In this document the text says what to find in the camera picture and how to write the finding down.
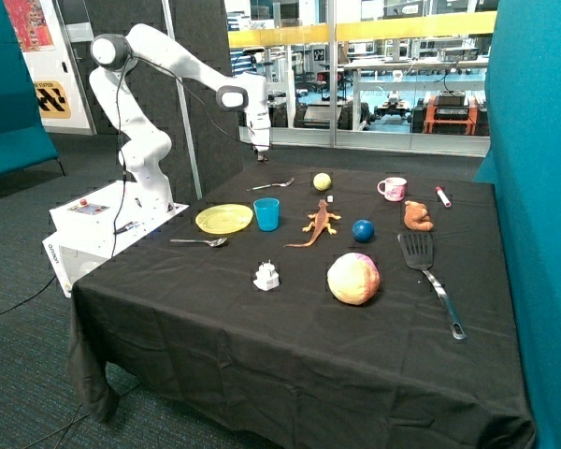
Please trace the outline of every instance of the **door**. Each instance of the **door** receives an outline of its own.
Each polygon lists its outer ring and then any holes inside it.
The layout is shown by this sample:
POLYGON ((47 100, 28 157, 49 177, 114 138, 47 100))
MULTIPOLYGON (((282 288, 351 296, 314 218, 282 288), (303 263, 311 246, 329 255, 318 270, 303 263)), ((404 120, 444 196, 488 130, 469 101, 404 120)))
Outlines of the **door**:
POLYGON ((95 134, 77 66, 52 0, 4 0, 49 132, 95 134))

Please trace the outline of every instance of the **spatula handle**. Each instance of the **spatula handle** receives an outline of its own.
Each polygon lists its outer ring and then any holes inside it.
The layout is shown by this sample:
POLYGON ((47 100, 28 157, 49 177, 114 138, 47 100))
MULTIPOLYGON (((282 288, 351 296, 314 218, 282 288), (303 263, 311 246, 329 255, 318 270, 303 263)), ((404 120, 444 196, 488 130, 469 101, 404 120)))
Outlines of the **spatula handle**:
POLYGON ((449 316, 449 327, 453 332, 453 336, 458 340, 466 339, 468 336, 466 335, 464 328, 461 326, 459 315, 457 314, 457 311, 455 310, 455 306, 451 302, 451 299, 447 295, 447 292, 445 292, 445 289, 442 287, 439 280, 437 280, 437 278, 435 278, 430 271, 428 271, 427 269, 423 269, 422 273, 425 274, 426 278, 428 278, 428 280, 432 283, 432 286, 436 290, 437 296, 439 297, 440 304, 442 304, 442 307, 449 316))

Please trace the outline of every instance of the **plastic cup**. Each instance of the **plastic cup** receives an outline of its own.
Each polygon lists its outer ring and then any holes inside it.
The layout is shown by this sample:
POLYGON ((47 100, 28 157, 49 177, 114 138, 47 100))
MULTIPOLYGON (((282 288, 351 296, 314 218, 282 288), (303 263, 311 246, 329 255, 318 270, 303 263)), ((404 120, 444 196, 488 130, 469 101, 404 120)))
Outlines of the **plastic cup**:
POLYGON ((277 198, 260 198, 253 201, 255 218, 263 231, 274 231, 279 227, 281 203, 277 198))

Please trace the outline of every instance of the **tennis ball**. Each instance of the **tennis ball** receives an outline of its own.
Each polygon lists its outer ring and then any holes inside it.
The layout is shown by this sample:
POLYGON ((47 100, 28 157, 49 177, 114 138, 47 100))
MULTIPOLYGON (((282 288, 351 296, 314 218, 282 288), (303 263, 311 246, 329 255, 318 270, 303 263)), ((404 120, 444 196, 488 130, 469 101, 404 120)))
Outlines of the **tennis ball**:
POLYGON ((326 173, 318 173, 314 176, 314 187, 321 192, 330 189, 331 184, 330 176, 326 173))
POLYGON ((360 243, 366 243, 374 235, 374 224, 368 220, 358 220, 353 224, 353 237, 360 243))

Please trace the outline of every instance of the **blue ball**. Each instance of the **blue ball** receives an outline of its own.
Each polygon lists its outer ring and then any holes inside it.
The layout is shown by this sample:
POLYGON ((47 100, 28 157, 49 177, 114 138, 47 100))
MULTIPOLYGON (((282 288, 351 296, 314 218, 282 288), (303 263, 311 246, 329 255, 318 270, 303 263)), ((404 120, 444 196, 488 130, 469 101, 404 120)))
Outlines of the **blue ball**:
POLYGON ((358 220, 352 228, 353 237, 360 243, 366 243, 374 235, 374 224, 368 220, 358 220))

